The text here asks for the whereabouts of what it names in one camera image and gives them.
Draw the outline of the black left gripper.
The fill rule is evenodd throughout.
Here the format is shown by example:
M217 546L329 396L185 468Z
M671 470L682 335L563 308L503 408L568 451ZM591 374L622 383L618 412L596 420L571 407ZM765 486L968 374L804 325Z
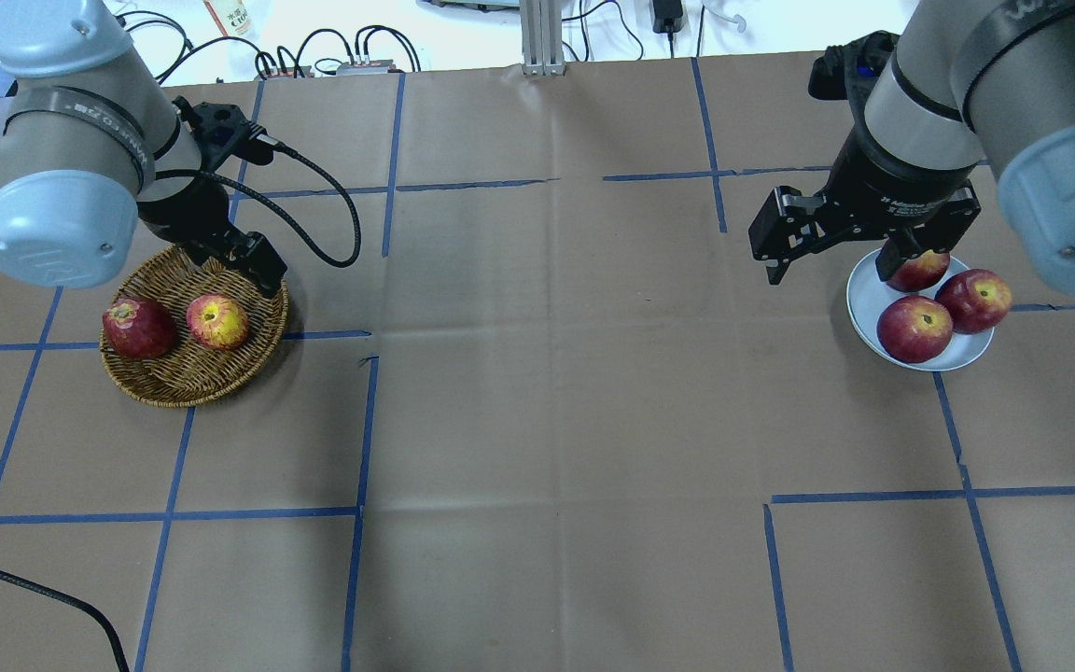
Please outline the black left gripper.
M255 124L234 104L192 105L180 95L175 137L155 161L158 174L138 197L138 214L154 235L187 255L216 255L250 281L261 297L280 292L286 264L260 232L242 232L228 217L230 199L213 175L233 156L246 157Z

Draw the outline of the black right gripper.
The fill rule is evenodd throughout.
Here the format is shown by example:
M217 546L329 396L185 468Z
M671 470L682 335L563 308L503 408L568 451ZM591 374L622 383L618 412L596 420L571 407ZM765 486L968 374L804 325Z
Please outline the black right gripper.
M821 191L806 196L789 186L773 188L749 225L751 255L764 264L769 285L779 286L803 256L885 238L874 268L880 281L895 281L923 251L952 251L981 214L968 171L911 165L870 132L870 95L893 73L895 41L879 31L828 47L812 65L811 97L847 101L852 129Z

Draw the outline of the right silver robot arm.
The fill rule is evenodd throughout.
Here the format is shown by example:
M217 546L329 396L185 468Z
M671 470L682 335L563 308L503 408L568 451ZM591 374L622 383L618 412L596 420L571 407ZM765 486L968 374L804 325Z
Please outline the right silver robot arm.
M751 221L769 284L845 242L885 242L882 280L948 254L984 162L1034 272L1075 297L1075 1L922 1L903 33L825 51L809 95L848 102L852 129L820 191L776 188Z

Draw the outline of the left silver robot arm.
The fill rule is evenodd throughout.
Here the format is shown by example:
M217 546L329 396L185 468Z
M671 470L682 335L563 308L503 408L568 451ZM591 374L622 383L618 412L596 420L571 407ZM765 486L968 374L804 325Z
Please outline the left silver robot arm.
M0 135L0 273L106 284L144 225L278 292L286 264L231 225L217 174L233 156L272 161L242 110L168 98L101 1L0 1L0 65L18 85Z

